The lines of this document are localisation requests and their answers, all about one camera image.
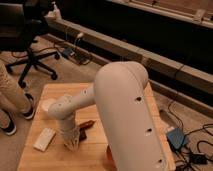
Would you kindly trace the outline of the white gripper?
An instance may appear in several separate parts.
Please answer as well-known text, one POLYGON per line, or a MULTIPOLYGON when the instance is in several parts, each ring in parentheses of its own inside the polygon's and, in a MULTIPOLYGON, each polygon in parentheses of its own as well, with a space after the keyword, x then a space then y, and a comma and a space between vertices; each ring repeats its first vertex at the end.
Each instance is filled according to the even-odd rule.
POLYGON ((69 150, 73 148, 77 149, 79 147, 79 136, 80 136, 80 128, 77 125, 74 117, 68 117, 58 121, 59 132, 63 138, 64 146, 69 150))

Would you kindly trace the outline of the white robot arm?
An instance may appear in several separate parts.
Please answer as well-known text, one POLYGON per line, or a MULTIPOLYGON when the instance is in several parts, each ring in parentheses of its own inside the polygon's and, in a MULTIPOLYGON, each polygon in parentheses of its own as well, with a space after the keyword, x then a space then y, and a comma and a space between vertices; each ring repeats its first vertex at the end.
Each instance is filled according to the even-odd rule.
POLYGON ((94 83, 75 96, 63 95, 48 109, 62 137, 77 135, 75 112, 96 105, 117 171, 167 171, 168 161, 154 125, 144 89, 145 67, 134 61, 112 62, 94 83))

